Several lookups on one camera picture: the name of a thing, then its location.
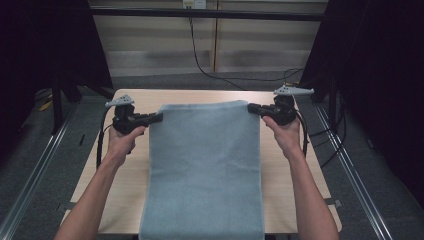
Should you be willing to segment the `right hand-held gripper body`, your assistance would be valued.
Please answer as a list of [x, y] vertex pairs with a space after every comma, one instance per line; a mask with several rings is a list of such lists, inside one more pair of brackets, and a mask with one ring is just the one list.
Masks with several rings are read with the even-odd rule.
[[274, 103], [270, 105], [271, 110], [268, 116], [280, 126], [293, 122], [297, 117], [294, 97], [311, 95], [313, 93], [313, 89], [283, 85], [274, 91]]

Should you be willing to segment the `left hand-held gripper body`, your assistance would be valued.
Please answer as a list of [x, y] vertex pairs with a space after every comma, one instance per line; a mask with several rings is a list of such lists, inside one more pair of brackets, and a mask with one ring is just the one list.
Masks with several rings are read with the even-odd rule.
[[117, 99], [106, 102], [107, 109], [114, 108], [113, 127], [121, 134], [127, 135], [139, 126], [148, 126], [148, 114], [135, 113], [134, 100], [125, 94]]

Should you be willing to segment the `light blue towel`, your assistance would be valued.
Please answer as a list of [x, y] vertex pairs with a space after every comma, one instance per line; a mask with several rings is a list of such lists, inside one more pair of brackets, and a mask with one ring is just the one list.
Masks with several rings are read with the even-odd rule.
[[167, 104], [149, 130], [140, 240], [264, 240], [260, 119], [242, 100]]

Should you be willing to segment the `person's left hand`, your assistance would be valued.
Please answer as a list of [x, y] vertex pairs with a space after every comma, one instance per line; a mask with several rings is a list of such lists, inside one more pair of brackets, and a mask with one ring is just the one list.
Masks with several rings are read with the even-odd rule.
[[135, 148], [136, 138], [142, 136], [144, 132], [144, 126], [135, 128], [129, 134], [122, 134], [111, 127], [109, 129], [108, 150], [103, 162], [115, 168], [122, 166], [126, 156]]

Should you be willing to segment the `person's right hand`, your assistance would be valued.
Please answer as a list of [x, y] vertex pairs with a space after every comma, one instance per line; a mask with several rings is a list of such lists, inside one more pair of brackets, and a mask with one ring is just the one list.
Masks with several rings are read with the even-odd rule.
[[288, 160], [293, 160], [303, 155], [300, 146], [300, 122], [298, 119], [284, 126], [278, 125], [269, 116], [264, 116], [262, 120], [273, 131], [277, 144]]

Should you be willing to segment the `black metal stand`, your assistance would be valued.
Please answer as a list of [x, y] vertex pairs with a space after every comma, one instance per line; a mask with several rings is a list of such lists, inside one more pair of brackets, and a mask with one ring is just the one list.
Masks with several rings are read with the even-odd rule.
[[63, 124], [62, 89], [58, 77], [55, 77], [52, 82], [52, 103], [54, 113], [52, 134], [55, 135]]

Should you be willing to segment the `dark curtain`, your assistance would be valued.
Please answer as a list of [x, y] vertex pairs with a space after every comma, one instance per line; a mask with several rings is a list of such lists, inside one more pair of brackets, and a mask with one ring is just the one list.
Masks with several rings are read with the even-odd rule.
[[424, 208], [424, 0], [328, 0], [301, 84], [340, 91]]
[[0, 162], [42, 89], [111, 98], [105, 53], [88, 0], [0, 0]]

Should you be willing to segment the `black horizontal bar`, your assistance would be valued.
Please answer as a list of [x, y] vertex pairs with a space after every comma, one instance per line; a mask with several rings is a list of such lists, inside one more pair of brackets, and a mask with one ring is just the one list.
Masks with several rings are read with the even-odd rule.
[[103, 16], [141, 16], [141, 17], [186, 17], [213, 19], [248, 19], [248, 20], [281, 20], [321, 22], [326, 19], [324, 14], [285, 13], [285, 12], [256, 12], [229, 10], [200, 10], [200, 9], [147, 9], [147, 8], [112, 8], [91, 7], [92, 15]]

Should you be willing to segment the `metal floor rail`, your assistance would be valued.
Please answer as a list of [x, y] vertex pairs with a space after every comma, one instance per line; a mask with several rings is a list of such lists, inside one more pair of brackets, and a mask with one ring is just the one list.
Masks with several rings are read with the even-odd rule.
[[377, 238], [379, 240], [394, 240], [385, 219], [364, 185], [341, 138], [333, 130], [330, 130], [327, 135]]
[[23, 189], [20, 191], [15, 203], [5, 217], [4, 222], [0, 225], [0, 240], [12, 240], [50, 162], [53, 159], [62, 139], [67, 132], [69, 122], [73, 118], [78, 103], [72, 103], [69, 112], [66, 114], [63, 123], [57, 131], [49, 138], [41, 156], [38, 158], [37, 164], [33, 169], [29, 179], [26, 181]]

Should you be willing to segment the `white wall socket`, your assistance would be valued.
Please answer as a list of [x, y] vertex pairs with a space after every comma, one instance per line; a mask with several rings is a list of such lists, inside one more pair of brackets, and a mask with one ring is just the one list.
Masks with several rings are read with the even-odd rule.
[[182, 0], [184, 9], [199, 9], [205, 10], [207, 8], [206, 0]]

